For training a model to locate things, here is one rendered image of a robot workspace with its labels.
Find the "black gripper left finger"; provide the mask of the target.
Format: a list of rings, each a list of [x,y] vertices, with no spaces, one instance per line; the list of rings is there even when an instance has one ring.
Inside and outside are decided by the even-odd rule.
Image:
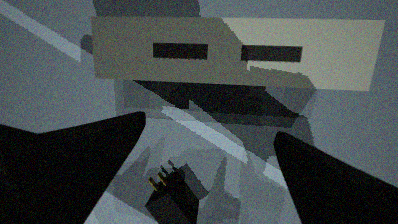
[[[24,224],[84,224],[138,142],[145,112],[33,133],[0,124],[0,179]]]

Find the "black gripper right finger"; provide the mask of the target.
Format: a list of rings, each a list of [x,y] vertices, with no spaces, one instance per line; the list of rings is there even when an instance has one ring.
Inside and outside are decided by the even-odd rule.
[[[286,132],[274,149],[301,224],[398,224],[398,187]]]

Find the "black two-prong plug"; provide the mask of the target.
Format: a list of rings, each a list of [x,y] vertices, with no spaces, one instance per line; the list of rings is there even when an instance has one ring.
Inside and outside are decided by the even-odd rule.
[[[196,224],[199,200],[178,172],[156,182],[150,177],[148,182],[154,188],[145,208],[158,224]]]

